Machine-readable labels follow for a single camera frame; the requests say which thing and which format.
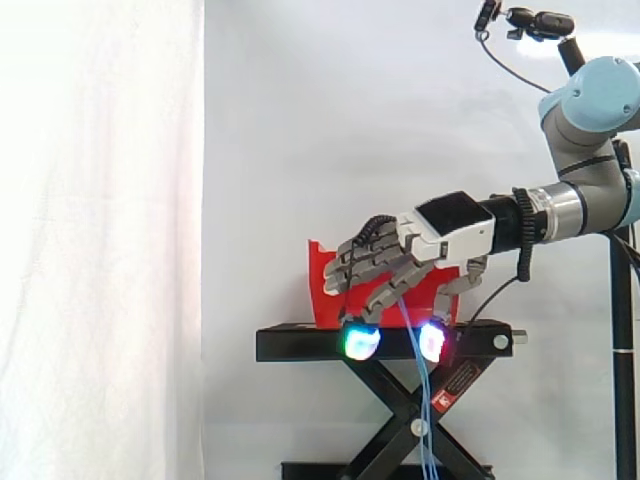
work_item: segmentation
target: white backdrop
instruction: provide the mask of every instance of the white backdrop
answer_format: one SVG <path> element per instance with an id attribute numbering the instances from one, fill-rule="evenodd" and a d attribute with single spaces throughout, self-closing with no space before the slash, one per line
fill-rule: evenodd
<path id="1" fill-rule="evenodd" d="M 202 2 L 0 2 L 0 478 L 203 478 Z"/>
<path id="2" fill-rule="evenodd" d="M 480 3 L 208 4 L 208 478 L 275 480 L 282 460 L 348 460 L 388 415 L 340 365 L 254 362 L 256 329 L 310 319 L 308 238 L 333 247 L 372 214 L 452 190 L 481 199 L 555 181 L 539 93 L 474 41 Z M 589 56 L 640 53 L 637 2 L 526 6 L 574 15 Z M 566 81 L 553 52 L 492 28 L 506 62 L 548 87 Z M 626 138 L 640 153 L 640 138 Z M 463 315 L 515 262 L 491 259 Z M 532 282 L 488 309 L 526 328 L 530 344 L 497 362 L 444 423 L 498 478 L 613 477 L 608 298 L 607 244 L 591 237 L 536 249 Z"/>

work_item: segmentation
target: black pole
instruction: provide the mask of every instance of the black pole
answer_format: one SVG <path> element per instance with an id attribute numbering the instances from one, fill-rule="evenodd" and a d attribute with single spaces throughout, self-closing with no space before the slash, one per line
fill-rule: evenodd
<path id="1" fill-rule="evenodd" d="M 584 57 L 575 38 L 558 45 L 562 61 L 570 75 L 584 65 Z M 630 166 L 628 149 L 616 141 L 616 155 L 621 168 Z M 630 228 L 614 232 L 629 242 Z M 619 242 L 609 244 L 611 276 L 611 329 L 613 337 L 613 403 L 615 416 L 616 478 L 637 480 L 635 372 L 633 352 L 633 309 L 631 299 L 631 267 Z"/>

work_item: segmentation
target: white curtain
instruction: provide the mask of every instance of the white curtain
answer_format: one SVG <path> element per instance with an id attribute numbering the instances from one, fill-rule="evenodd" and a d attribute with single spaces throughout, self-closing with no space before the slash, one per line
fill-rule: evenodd
<path id="1" fill-rule="evenodd" d="M 203 0 L 0 1 L 0 478 L 203 478 Z"/>

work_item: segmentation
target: black scissor lift table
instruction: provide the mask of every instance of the black scissor lift table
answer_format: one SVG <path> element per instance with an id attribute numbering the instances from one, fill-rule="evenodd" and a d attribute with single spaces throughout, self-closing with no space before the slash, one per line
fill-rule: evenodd
<path id="1" fill-rule="evenodd" d="M 462 332 L 465 324 L 456 330 Z M 341 361 L 392 412 L 392 417 L 348 465 L 283 462 L 282 480 L 421 480 L 419 465 L 401 465 L 425 437 L 420 436 L 422 387 L 407 390 L 382 364 L 414 359 L 406 329 L 381 330 L 376 353 L 364 362 L 339 353 L 338 330 L 318 330 L 313 324 L 284 323 L 256 333 L 258 362 Z M 450 361 L 430 373 L 433 454 L 441 464 L 441 480 L 494 479 L 492 468 L 480 465 L 440 424 L 451 407 L 496 358 L 513 356 L 513 345 L 524 343 L 526 332 L 495 320 L 478 320 L 458 345 Z"/>

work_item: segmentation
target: warning label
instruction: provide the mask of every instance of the warning label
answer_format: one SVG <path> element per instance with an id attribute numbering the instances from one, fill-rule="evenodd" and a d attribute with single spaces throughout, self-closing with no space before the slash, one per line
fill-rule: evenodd
<path id="1" fill-rule="evenodd" d="M 447 412 L 480 376 L 480 373 L 482 371 L 470 361 L 460 365 L 445 386 L 433 396 L 431 400 L 433 408 L 440 413 Z"/>

